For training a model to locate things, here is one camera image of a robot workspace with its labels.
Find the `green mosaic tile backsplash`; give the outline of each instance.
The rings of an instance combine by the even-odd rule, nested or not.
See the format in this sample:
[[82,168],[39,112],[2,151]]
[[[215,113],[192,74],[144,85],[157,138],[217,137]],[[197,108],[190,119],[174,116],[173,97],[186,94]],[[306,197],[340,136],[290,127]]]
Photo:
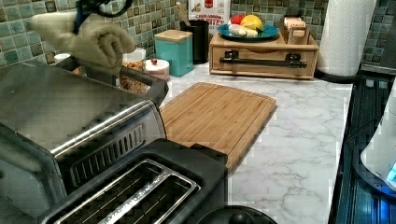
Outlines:
[[[32,58],[53,63],[57,53],[49,43],[31,31],[30,17],[36,14],[74,9],[76,0],[0,0],[0,67]],[[139,48],[154,57],[154,35],[178,29],[180,17],[177,0],[134,0],[133,6],[122,16],[112,19],[117,25],[135,37]],[[320,44],[323,24],[329,0],[231,0],[231,14],[253,14],[265,23],[278,26],[281,15],[288,7],[304,11],[304,20],[310,26],[312,36]],[[379,64],[395,14],[396,0],[378,0],[362,61]],[[106,11],[118,11],[121,0],[106,5]],[[188,0],[180,0],[187,8]]]
[[[106,5],[106,12],[116,12],[123,7],[121,0]],[[187,8],[187,0],[180,3]],[[76,0],[0,0],[0,67],[37,59],[53,63],[55,49],[31,30],[33,15],[74,10]],[[154,57],[154,35],[178,29],[180,18],[176,0],[134,0],[131,8],[122,16],[110,19],[133,35],[139,48],[147,51],[148,58]]]

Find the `plate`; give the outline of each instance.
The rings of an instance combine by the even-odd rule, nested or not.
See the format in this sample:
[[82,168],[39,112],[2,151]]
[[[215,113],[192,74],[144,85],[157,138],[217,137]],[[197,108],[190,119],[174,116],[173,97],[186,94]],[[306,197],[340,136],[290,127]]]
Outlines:
[[260,32],[257,37],[242,37],[242,36],[235,36],[230,34],[228,30],[228,24],[223,24],[218,27],[219,34],[230,40],[239,40],[239,41],[259,41],[264,39],[269,39],[276,37],[278,34],[278,30],[275,26],[264,24],[263,32]]

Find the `wooden drawer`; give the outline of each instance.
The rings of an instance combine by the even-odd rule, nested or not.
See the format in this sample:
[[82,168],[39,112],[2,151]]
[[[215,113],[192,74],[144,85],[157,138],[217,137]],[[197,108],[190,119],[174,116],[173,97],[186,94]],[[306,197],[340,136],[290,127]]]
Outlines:
[[[239,43],[215,35],[210,43],[210,74],[312,79],[318,57],[317,45],[313,48],[293,46],[282,44],[282,40]],[[230,52],[237,54],[237,60],[230,59]],[[290,56],[297,59],[290,63]]]

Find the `marble countertop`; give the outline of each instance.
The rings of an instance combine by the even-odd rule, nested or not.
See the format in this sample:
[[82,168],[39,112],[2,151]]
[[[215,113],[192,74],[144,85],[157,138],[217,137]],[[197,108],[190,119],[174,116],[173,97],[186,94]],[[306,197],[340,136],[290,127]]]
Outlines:
[[196,65],[183,77],[170,77],[163,104],[196,82],[276,99],[274,115],[229,176],[229,204],[253,207],[279,224],[327,223],[352,85],[214,76],[208,66]]

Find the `toaster oven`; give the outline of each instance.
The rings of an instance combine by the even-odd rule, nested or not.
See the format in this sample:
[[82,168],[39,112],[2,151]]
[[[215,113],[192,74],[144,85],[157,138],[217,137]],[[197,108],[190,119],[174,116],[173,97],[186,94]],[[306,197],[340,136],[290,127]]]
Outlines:
[[227,202],[226,155],[158,139],[57,203],[40,224],[197,223]]
[[43,63],[0,69],[1,197],[37,218],[120,158],[165,138],[157,105],[167,85],[137,77],[152,84],[148,96]]

